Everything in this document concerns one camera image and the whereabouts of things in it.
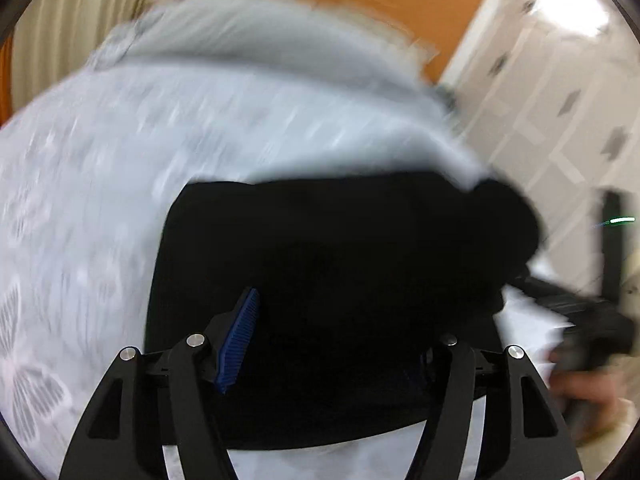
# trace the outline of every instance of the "beige curtain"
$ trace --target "beige curtain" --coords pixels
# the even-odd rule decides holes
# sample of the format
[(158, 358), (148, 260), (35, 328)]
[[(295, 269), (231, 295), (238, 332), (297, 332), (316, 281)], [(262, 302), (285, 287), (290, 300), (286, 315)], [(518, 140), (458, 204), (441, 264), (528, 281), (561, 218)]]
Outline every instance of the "beige curtain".
[(110, 30), (136, 17), (145, 1), (33, 0), (14, 31), (14, 111), (79, 69)]

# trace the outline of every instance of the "black fabric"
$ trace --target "black fabric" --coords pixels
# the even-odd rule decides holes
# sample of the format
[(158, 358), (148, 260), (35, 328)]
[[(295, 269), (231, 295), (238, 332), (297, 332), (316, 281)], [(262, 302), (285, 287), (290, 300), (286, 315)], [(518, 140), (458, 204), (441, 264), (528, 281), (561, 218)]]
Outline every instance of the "black fabric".
[(538, 243), (529, 205), (493, 180), (469, 193), (431, 172), (189, 184), (162, 234), (145, 350), (255, 286), (238, 382), (209, 406), (227, 447), (383, 433), (428, 415), (420, 356), (440, 334), (500, 349), (500, 289)]

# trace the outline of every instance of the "green light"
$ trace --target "green light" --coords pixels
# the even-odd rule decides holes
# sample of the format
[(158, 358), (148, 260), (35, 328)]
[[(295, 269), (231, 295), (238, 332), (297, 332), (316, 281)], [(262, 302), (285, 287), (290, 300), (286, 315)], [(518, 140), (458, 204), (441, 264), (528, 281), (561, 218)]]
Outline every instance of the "green light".
[(633, 216), (622, 216), (620, 218), (612, 218), (609, 220), (610, 224), (619, 224), (620, 222), (635, 222), (636, 218)]

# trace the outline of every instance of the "bed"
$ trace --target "bed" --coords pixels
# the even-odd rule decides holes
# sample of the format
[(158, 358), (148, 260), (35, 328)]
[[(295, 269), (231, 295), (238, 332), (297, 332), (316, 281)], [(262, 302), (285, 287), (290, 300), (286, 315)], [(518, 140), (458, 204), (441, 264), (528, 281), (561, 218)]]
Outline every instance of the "bed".
[[(463, 189), (488, 173), (411, 60), (278, 0), (159, 7), (0, 130), (0, 412), (40, 472), (58, 477), (117, 352), (143, 348), (162, 225), (186, 183), (354, 168), (435, 168)], [(543, 256), (534, 268), (552, 276)], [(563, 320), (505, 295), (504, 343), (544, 372)], [(480, 399), (462, 478), (474, 476), (482, 420)], [(421, 432), (230, 456), (241, 480), (403, 478)], [(175, 448), (165, 456), (180, 478)]]

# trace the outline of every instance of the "person's sleeve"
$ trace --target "person's sleeve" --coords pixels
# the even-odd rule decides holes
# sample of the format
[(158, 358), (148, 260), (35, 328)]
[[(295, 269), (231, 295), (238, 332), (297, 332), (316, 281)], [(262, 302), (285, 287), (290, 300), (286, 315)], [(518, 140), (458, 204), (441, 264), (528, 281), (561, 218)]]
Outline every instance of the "person's sleeve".
[(586, 480), (595, 480), (618, 454), (638, 420), (635, 405), (620, 399), (622, 406), (615, 425), (603, 434), (578, 446)]

